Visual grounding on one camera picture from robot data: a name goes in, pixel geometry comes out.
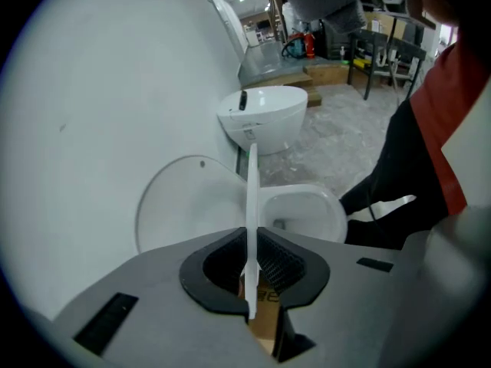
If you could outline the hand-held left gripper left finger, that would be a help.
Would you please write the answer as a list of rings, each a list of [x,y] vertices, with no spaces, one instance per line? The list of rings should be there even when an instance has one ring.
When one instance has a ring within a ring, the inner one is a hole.
[[[116,294],[137,297],[125,321],[94,363],[122,368],[275,368],[244,317],[199,306],[182,288],[180,266],[228,229],[139,254],[70,301],[54,319],[74,339]]]

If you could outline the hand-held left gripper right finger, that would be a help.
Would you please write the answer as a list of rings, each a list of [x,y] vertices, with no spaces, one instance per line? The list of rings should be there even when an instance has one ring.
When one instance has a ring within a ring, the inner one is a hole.
[[[397,250],[258,230],[279,299],[273,358],[289,368],[376,368],[397,301]]]

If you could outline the white toilet lid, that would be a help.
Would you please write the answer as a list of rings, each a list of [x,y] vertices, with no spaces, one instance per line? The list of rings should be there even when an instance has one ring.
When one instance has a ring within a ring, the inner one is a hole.
[[[184,156],[164,166],[137,209],[139,253],[246,224],[246,181],[208,156]]]

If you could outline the white egg-shaped smart toilet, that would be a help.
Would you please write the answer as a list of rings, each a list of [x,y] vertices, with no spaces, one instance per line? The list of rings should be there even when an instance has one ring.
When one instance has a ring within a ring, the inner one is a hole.
[[[271,155],[297,140],[307,104],[308,93],[300,87],[255,87],[225,97],[216,114],[228,137],[244,151],[255,143],[259,155]]]

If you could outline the person's black trousers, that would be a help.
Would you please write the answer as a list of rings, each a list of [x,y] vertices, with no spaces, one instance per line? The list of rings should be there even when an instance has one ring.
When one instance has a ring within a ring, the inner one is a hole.
[[[448,216],[437,174],[410,102],[405,100],[390,118],[381,154],[373,171],[341,197],[351,215],[377,202],[404,196],[415,199],[369,222],[350,220],[349,245],[401,249],[409,235],[431,229]]]

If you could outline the person's red shirt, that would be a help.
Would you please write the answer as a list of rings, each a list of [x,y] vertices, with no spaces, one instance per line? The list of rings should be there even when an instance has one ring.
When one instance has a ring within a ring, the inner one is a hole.
[[[442,147],[470,112],[491,75],[464,34],[446,48],[410,97],[417,125],[451,215],[466,206],[463,190]]]

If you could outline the wooden step platform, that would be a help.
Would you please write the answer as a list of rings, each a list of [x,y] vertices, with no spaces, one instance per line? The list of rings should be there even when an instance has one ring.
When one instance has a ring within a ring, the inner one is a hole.
[[[299,87],[308,94],[307,108],[321,105],[321,95],[317,87],[345,84],[348,81],[348,67],[341,65],[311,65],[303,67],[298,73],[276,75],[273,78],[255,80],[242,87],[243,90],[267,86]]]

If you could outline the black metal table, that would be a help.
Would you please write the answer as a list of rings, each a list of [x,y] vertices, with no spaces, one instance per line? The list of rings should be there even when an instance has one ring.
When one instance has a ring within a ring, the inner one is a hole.
[[[356,64],[354,61],[359,41],[368,47],[368,51],[371,52],[371,59],[367,63],[364,63],[363,66]],[[376,77],[389,79],[395,91],[397,91],[397,85],[400,81],[408,82],[410,86],[406,92],[405,99],[407,100],[415,89],[416,79],[427,53],[414,44],[394,38],[393,35],[368,30],[357,30],[350,34],[349,55],[351,59],[348,61],[347,84],[353,84],[355,71],[364,74],[367,77],[364,100],[368,99]],[[415,71],[412,74],[409,72],[406,74],[397,72],[398,66],[400,65],[400,57],[409,58],[409,65],[413,61],[417,62]]]

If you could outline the white door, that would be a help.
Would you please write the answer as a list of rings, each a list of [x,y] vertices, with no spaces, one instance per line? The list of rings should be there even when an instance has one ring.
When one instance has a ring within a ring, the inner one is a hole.
[[[249,43],[239,17],[226,0],[210,0],[221,18],[232,46],[241,64],[246,55]]]

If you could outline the wooden staircase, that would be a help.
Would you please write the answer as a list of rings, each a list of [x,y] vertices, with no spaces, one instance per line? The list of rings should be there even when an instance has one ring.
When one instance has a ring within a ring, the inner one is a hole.
[[[269,0],[269,7],[266,9],[266,13],[269,15],[269,22],[275,40],[284,44],[287,41],[288,32],[282,10],[283,4],[283,0]]]

